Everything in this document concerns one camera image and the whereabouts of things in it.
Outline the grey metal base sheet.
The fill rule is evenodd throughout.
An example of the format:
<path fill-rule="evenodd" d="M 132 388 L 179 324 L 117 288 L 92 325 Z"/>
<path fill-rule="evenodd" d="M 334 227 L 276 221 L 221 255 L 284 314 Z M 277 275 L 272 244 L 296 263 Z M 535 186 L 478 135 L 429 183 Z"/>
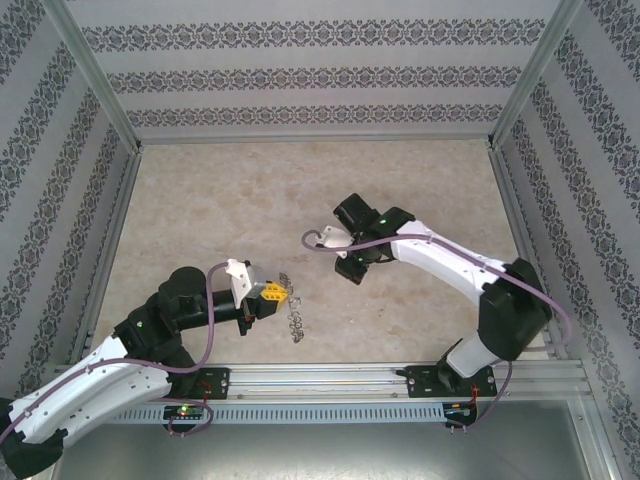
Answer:
<path fill-rule="evenodd" d="M 477 426 L 105 425 L 37 480 L 621 480 L 582 402 L 504 402 Z"/>

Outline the aluminium frame post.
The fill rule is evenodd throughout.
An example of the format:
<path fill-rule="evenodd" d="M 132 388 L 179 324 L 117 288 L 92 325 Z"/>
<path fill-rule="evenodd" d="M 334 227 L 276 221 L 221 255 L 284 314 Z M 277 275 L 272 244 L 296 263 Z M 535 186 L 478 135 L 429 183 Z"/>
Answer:
<path fill-rule="evenodd" d="M 510 132 L 581 4 L 582 0 L 559 0 L 494 129 L 488 136 L 487 145 L 490 150 L 496 151 Z"/>
<path fill-rule="evenodd" d="M 124 141 L 129 152 L 138 153 L 141 140 L 119 102 L 108 78 L 100 66 L 80 26 L 65 0 L 39 0 L 94 91 L 110 122 Z"/>

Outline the aluminium side frame rail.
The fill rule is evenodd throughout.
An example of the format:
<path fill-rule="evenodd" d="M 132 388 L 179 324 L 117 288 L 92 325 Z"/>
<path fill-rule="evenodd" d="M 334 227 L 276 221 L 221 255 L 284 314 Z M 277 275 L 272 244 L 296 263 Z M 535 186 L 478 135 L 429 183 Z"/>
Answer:
<path fill-rule="evenodd" d="M 486 141 L 486 147 L 518 255 L 532 264 L 542 292 L 552 297 L 552 294 L 548 292 L 544 272 L 538 265 L 535 250 L 529 238 L 526 218 L 522 213 L 503 155 L 490 141 Z M 557 311 L 554 308 L 551 310 L 553 317 L 541 333 L 545 351 L 550 359 L 568 360 L 567 342 L 564 340 L 564 335 L 572 332 L 573 325 L 566 327 L 563 318 L 557 314 Z"/>
<path fill-rule="evenodd" d="M 67 357 L 71 362 L 80 360 L 91 346 L 143 153 L 144 147 L 140 146 L 135 153 L 131 154 L 127 168 L 122 172 L 115 203 L 109 216 L 108 229 L 104 232 L 104 239 L 101 243 L 94 273 L 90 277 L 90 283 L 82 305 L 78 329 L 73 339 L 73 349 L 69 351 Z"/>

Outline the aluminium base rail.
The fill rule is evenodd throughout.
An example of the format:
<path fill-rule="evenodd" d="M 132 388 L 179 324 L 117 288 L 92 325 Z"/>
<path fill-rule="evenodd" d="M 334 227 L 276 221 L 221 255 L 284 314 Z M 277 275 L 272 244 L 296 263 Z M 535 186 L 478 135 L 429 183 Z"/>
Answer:
<path fill-rule="evenodd" d="M 534 360 L 491 367 L 486 384 L 475 380 L 473 392 L 462 396 L 434 396 L 424 391 L 412 395 L 407 379 L 399 372 L 407 367 L 378 364 L 253 364 L 213 365 L 186 378 L 160 369 L 109 365 L 87 371 L 72 368 L 63 377 L 62 392 L 88 399 L 96 394 L 115 394 L 117 388 L 132 394 L 154 390 L 180 399 L 236 400 L 386 400 L 470 399 L 490 400 L 498 395 L 517 400 L 557 400 L 589 397 L 592 388 L 577 361 Z"/>

